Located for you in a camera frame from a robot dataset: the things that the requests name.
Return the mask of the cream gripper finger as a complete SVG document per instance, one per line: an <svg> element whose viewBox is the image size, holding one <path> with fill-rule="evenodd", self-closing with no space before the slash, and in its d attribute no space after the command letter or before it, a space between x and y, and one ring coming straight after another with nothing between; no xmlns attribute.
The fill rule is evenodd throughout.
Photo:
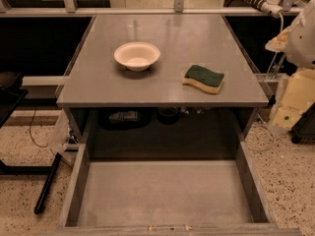
<svg viewBox="0 0 315 236"><path fill-rule="evenodd" d="M315 103L315 70L299 69L287 79L278 106L273 107L268 128L276 134L290 131Z"/></svg>
<svg viewBox="0 0 315 236"><path fill-rule="evenodd" d="M287 27L283 29L277 36L269 40L266 45L265 49L272 52L284 52L287 53L290 50L288 37L291 33L291 27Z"/></svg>

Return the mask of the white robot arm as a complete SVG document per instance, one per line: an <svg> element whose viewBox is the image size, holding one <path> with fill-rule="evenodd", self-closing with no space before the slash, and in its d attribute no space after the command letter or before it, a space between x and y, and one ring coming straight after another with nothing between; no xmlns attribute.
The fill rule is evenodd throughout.
<svg viewBox="0 0 315 236"><path fill-rule="evenodd" d="M310 0L291 25L269 40L265 48L283 52L286 60L297 67L272 108L268 124L271 131L283 134L315 103L315 0Z"/></svg>

